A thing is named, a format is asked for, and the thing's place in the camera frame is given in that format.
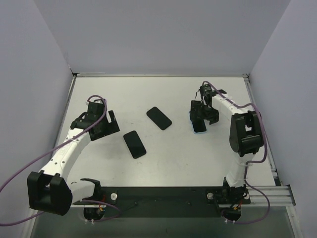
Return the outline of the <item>light blue phone case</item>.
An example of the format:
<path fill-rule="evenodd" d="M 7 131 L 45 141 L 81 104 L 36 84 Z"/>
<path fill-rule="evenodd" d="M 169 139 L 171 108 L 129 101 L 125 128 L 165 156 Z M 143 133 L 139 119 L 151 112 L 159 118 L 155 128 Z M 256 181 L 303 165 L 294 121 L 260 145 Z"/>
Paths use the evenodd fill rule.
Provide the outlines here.
<path fill-rule="evenodd" d="M 195 111 L 190 111 L 189 117 L 194 134 L 206 133 L 207 128 L 205 122 L 203 119 L 198 118 L 197 113 Z"/>

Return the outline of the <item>light blue phone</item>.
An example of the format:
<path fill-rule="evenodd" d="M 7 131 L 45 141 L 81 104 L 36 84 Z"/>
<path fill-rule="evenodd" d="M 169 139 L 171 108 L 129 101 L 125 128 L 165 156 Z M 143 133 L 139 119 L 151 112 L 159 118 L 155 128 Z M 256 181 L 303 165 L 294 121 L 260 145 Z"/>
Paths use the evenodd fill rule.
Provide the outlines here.
<path fill-rule="evenodd" d="M 205 133 L 207 131 L 205 122 L 203 119 L 197 119 L 192 121 L 193 132 L 195 134 Z"/>

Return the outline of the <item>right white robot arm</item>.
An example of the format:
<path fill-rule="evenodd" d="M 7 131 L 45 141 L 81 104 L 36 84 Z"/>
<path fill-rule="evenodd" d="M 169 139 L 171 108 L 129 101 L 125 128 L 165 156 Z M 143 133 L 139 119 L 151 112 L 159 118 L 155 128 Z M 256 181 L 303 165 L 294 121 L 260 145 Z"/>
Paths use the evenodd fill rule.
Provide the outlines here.
<path fill-rule="evenodd" d="M 201 99 L 192 100 L 190 122 L 195 134 L 206 132 L 205 122 L 215 124 L 220 115 L 230 120 L 229 145 L 235 159 L 223 180 L 221 198 L 229 201 L 247 196 L 246 174 L 255 154 L 264 146 L 264 136 L 255 110 L 237 105 L 224 90 L 203 83 L 198 90 Z"/>

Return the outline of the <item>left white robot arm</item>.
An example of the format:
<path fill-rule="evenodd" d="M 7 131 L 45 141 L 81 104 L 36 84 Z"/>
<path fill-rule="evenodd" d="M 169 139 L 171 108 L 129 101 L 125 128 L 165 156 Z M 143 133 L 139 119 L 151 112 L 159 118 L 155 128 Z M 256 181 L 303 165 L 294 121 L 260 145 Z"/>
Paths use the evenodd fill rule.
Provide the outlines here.
<path fill-rule="evenodd" d="M 73 203 L 86 199 L 96 204 L 105 197 L 96 179 L 68 179 L 76 160 L 90 142 L 120 131 L 114 112 L 107 110 L 105 99 L 87 103 L 87 111 L 72 122 L 66 139 L 50 161 L 27 177 L 30 208 L 65 215 Z"/>

